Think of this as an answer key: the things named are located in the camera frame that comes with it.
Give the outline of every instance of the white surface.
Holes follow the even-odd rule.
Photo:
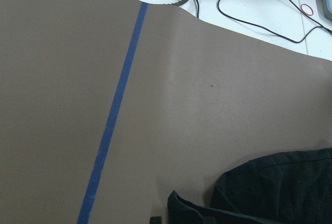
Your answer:
[[[140,0],[150,4],[170,4],[179,0]],[[332,29],[332,22],[325,19],[320,6],[320,0],[293,0],[295,4],[308,4],[314,9],[314,16],[326,27]],[[230,20],[221,15],[217,8],[217,0],[199,0],[200,19],[253,38],[275,44],[286,49],[319,58],[332,60],[332,37],[324,30],[315,30],[306,41],[293,44],[282,38],[274,36],[260,28]],[[301,40],[304,34],[314,25],[302,16],[288,0],[222,0],[221,8],[225,13],[242,20],[263,25],[281,35],[293,40]],[[192,15],[196,14],[193,0],[182,6]]]

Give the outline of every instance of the black cable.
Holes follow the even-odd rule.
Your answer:
[[[266,30],[266,31],[268,31],[268,32],[270,32],[270,33],[272,33],[273,35],[276,35],[276,36],[278,36],[278,37],[281,37],[281,38],[283,38],[283,39],[286,39],[286,40],[288,40],[288,41],[290,41],[290,42],[292,42],[292,43],[295,43],[295,44],[299,44],[299,43],[301,43],[301,42],[303,42],[306,38],[307,38],[307,36],[314,30],[314,29],[318,29],[318,28],[322,28],[322,29],[325,29],[326,31],[328,31],[330,34],[332,34],[332,31],[331,30],[329,30],[328,28],[326,28],[326,27],[324,27],[323,25],[321,25],[319,22],[317,22],[316,20],[314,20],[314,19],[312,19],[312,18],[310,18],[309,16],[307,16],[307,15],[305,15],[304,14],[304,12],[301,10],[301,9],[299,9],[294,3],[293,3],[293,1],[292,0],[289,0],[297,9],[299,9],[300,10],[300,12],[302,13],[302,14],[304,14],[305,16],[307,16],[307,17],[309,17],[312,21],[314,21],[315,23],[317,23],[317,24],[319,24],[319,26],[316,26],[316,27],[314,27],[314,28],[312,28],[300,41],[295,41],[295,40],[292,40],[292,39],[290,39],[290,38],[288,38],[288,37],[286,37],[286,36],[283,36],[283,35],[281,35],[281,34],[278,34],[278,33],[276,33],[276,32],[274,32],[274,31],[272,31],[272,30],[270,30],[270,29],[268,29],[268,28],[266,28],[266,27],[263,27],[263,26],[261,26],[261,25],[258,25],[258,24],[255,24],[255,23],[250,23],[250,22],[247,22],[247,21],[244,21],[244,20],[241,20],[241,19],[238,19],[238,18],[235,18],[235,17],[232,17],[232,16],[230,16],[230,15],[228,15],[228,14],[226,14],[226,13],[224,13],[221,9],[220,9],[220,6],[219,6],[219,4],[220,4],[220,1],[221,0],[218,0],[217,1],[217,9],[218,9],[218,11],[222,14],[222,15],[224,15],[225,17],[228,17],[228,18],[230,18],[230,19],[233,19],[233,20],[236,20],[236,21],[239,21],[239,22],[242,22],[242,23],[245,23],[245,24],[249,24],[249,25],[252,25],[252,26],[256,26],[256,27],[259,27],[259,28],[261,28],[261,29],[264,29],[264,30]]]
[[[199,2],[198,0],[193,0],[194,2],[196,1],[196,5],[197,5],[197,10],[196,10],[196,17],[199,19]]]

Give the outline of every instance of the blue tape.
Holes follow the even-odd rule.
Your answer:
[[[129,48],[127,51],[126,59],[124,61],[121,75],[119,78],[118,86],[113,98],[112,106],[110,108],[106,127],[102,140],[100,142],[99,151],[94,161],[94,167],[90,176],[88,188],[86,190],[83,204],[79,212],[77,224],[87,224],[89,222],[90,213],[93,207],[94,199],[97,193],[100,176],[104,167],[105,159],[107,156],[108,148],[110,146],[112,135],[116,123],[116,119],[119,114],[123,93],[125,92],[126,84],[128,81],[130,68],[134,59],[137,42],[139,41],[141,29],[144,22],[145,13],[147,10],[147,3],[142,3],[139,11],[139,15],[136,20],[135,28],[131,36]]]

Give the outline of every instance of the brown surface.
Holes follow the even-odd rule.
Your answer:
[[[75,223],[134,0],[0,0],[0,223]]]
[[[149,5],[90,223],[148,223],[172,190],[207,205],[249,159],[330,146],[331,99],[332,62]]]
[[[139,6],[0,0],[0,223],[76,222]],[[330,146],[331,99],[332,62],[150,5],[90,223],[148,223],[172,190],[207,204],[248,159]]]

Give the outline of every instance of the black garment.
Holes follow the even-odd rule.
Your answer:
[[[331,224],[332,148],[251,160],[217,181],[211,208],[174,191],[169,224]]]

